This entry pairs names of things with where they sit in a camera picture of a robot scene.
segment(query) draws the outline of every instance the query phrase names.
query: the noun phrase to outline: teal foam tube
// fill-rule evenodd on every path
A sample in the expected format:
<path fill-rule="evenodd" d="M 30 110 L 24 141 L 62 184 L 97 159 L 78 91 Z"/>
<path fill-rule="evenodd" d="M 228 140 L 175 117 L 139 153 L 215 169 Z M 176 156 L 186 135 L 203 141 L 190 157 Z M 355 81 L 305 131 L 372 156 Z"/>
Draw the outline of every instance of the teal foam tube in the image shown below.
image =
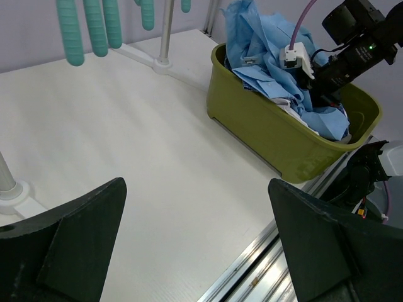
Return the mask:
<path fill-rule="evenodd" d="M 154 0 L 141 0 L 141 20 L 145 30 L 154 29 Z"/>
<path fill-rule="evenodd" d="M 106 43 L 101 6 L 98 0 L 84 0 L 83 3 L 93 52 L 97 57 L 104 57 L 108 54 L 108 44 Z"/>
<path fill-rule="evenodd" d="M 191 0 L 182 0 L 182 12 L 189 13 L 191 7 Z"/>
<path fill-rule="evenodd" d="M 74 0 L 57 0 L 56 8 L 65 57 L 71 65 L 80 66 L 84 63 L 84 49 L 76 4 Z"/>
<path fill-rule="evenodd" d="M 102 0 L 105 17 L 106 34 L 111 48 L 120 48 L 122 45 L 122 29 L 120 27 L 119 6 L 117 0 Z"/>

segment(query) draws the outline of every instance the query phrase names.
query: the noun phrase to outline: olive green plastic bin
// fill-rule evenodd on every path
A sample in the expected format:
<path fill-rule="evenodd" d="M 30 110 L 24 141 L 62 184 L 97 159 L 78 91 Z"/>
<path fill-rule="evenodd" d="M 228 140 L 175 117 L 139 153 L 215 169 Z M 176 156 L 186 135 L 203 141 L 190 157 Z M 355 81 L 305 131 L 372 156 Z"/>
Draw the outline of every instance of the olive green plastic bin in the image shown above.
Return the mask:
<path fill-rule="evenodd" d="M 213 74 L 207 97 L 208 115 L 281 172 L 284 180 L 301 183 L 324 172 L 345 152 L 363 145 L 382 116 L 379 104 L 354 85 L 341 95 L 350 120 L 350 144 L 330 142 L 286 114 L 270 100 L 246 91 L 224 67 L 225 45 L 214 48 Z"/>

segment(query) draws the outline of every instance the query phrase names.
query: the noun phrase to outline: wall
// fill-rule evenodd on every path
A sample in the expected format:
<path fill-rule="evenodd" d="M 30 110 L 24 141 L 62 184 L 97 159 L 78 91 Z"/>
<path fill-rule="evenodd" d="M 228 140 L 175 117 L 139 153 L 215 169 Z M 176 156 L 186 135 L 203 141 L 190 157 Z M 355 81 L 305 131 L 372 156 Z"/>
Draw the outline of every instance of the wall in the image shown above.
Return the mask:
<path fill-rule="evenodd" d="M 371 3 L 386 15 L 401 0 L 370 0 Z M 226 8 L 232 0 L 222 0 L 221 7 Z M 280 12 L 286 19 L 297 22 L 301 12 L 309 0 L 256 0 L 261 14 Z M 333 49 L 334 42 L 322 27 L 322 20 L 342 0 L 319 0 L 304 20 L 303 25 L 308 28 L 315 41 L 323 48 Z M 224 42 L 225 24 L 224 17 L 219 12 L 215 20 L 212 36 L 217 42 Z M 359 77 L 355 84 L 369 92 L 382 105 L 383 119 L 376 127 L 373 134 L 379 139 L 403 140 L 403 122 L 400 121 L 403 113 L 403 51 L 399 52 L 396 63 L 389 66 L 386 62 L 378 64 Z"/>
<path fill-rule="evenodd" d="M 1 0 L 0 2 L 0 72 L 20 69 L 64 58 L 56 0 Z M 152 31 L 141 26 L 140 8 L 134 0 L 118 0 L 123 41 L 131 43 L 161 35 L 165 0 L 154 0 L 156 22 Z M 207 17 L 208 0 L 192 0 L 188 14 L 176 0 L 173 33 L 202 29 Z M 82 1 L 76 0 L 84 48 L 91 51 Z"/>

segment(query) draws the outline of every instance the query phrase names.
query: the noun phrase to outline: white pole base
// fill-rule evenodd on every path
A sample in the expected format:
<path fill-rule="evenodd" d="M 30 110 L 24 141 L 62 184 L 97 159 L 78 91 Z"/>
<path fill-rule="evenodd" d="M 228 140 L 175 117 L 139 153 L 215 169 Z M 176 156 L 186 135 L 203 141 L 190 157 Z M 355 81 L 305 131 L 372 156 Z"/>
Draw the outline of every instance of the white pole base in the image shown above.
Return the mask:
<path fill-rule="evenodd" d="M 128 46 L 127 44 L 122 44 L 122 47 L 114 49 L 114 51 L 141 64 L 151 67 L 156 74 L 171 76 L 181 82 L 187 83 L 190 86 L 199 88 L 203 91 L 206 90 L 206 87 L 199 82 L 192 81 L 190 77 L 186 75 L 186 70 L 176 67 L 169 61 L 169 59 L 166 59 L 165 62 L 160 62 L 158 59 L 151 57 L 139 49 Z"/>
<path fill-rule="evenodd" d="M 17 214 L 22 219 L 26 219 L 46 212 L 46 210 L 45 207 L 30 196 L 30 185 L 25 181 L 17 181 L 12 190 L 2 192 L 0 195 L 0 214 Z"/>

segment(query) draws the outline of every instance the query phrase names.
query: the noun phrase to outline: clothes pile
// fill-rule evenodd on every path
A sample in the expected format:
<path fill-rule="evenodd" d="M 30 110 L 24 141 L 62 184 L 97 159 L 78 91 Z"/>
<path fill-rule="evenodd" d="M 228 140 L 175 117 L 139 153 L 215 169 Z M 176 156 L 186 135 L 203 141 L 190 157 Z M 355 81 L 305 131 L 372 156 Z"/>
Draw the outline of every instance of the clothes pile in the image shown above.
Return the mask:
<path fill-rule="evenodd" d="M 313 108 L 309 91 L 298 87 L 295 70 L 280 68 L 280 50 L 290 44 L 295 24 L 281 14 L 261 16 L 253 0 L 236 0 L 226 10 L 226 67 L 243 80 L 244 88 L 259 91 L 288 114 L 320 136 L 341 141 L 349 136 L 349 121 L 343 106 Z M 310 56 L 318 49 L 312 35 L 301 27 L 297 42 Z M 318 53 L 324 65 L 328 57 Z"/>

